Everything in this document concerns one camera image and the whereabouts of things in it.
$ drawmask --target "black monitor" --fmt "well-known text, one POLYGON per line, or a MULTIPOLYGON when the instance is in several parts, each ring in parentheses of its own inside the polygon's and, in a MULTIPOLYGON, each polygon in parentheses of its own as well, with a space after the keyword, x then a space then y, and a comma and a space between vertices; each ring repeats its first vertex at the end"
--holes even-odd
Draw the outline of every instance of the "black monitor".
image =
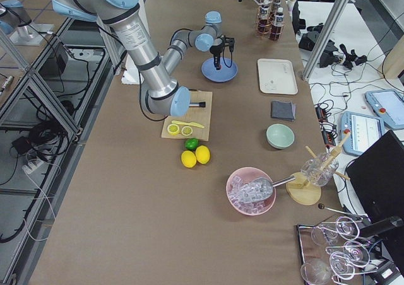
MULTIPOLYGON (((372 223, 391 216, 404 219, 404 146, 388 131, 348 168, 352 187, 372 223)), ((404 227, 379 235, 404 275, 404 227)))

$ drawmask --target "pink bowl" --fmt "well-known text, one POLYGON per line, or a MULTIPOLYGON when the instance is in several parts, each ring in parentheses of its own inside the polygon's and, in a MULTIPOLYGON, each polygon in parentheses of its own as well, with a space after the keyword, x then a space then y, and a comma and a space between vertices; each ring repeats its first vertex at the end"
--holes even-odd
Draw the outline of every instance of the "pink bowl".
POLYGON ((276 199, 276 189, 273 188, 273 194, 271 197, 268 199, 264 200, 264 207, 258 212, 258 213, 248 213, 245 212, 241 209, 239 209, 232 200, 230 200, 229 193, 232 191, 233 186, 232 182, 235 177, 240 177, 242 180, 242 183, 248 183, 250 181, 253 181, 259 177, 267 178, 269 181, 272 182, 270 176, 268 176, 265 172, 262 170, 259 170, 258 168, 255 167, 242 167, 233 172, 230 176, 229 179, 227 179, 227 184, 226 184, 226 194, 227 198, 229 199, 229 202, 231 205, 234 207, 234 209, 238 212, 241 212, 242 214, 245 214, 247 216, 258 216, 259 214, 263 214, 264 212, 267 212, 271 209, 273 204, 275 203, 276 199))

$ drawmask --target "blue plate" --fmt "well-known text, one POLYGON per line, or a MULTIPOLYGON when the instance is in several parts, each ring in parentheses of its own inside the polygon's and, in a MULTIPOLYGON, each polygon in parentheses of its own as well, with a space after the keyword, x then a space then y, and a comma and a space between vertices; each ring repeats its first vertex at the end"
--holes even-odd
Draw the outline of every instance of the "blue plate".
POLYGON ((232 66, 227 67, 223 60, 228 66, 230 65, 230 63, 232 63, 229 58, 222 58, 220 60, 220 65, 222 66, 222 68, 220 70, 216 70, 215 66, 213 65, 213 58, 210 58, 202 63, 202 74, 210 81, 219 83, 233 79, 235 75, 237 75, 237 64, 233 61, 232 66))

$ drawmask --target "yellow knife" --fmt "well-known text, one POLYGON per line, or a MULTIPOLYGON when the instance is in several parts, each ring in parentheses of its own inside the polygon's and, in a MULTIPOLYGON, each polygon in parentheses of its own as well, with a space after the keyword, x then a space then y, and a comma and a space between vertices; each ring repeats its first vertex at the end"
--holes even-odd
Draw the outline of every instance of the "yellow knife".
POLYGON ((199 124, 199 123, 196 123, 196 122, 183 122, 183 121, 178 121, 178 120, 171 120, 171 123, 178 124, 178 125, 195 126, 195 127, 201 128, 201 129, 205 128, 202 124, 199 124))

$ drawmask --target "metal scoop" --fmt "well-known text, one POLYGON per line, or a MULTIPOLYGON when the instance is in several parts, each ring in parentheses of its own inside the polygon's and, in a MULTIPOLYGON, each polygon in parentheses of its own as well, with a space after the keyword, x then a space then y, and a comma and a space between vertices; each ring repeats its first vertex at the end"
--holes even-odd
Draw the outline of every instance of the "metal scoop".
POLYGON ((237 192, 239 202, 253 203, 264 201, 271 197, 273 188, 295 180, 295 176, 289 176, 276 182, 270 182, 267 178, 259 177, 245 185, 237 192))

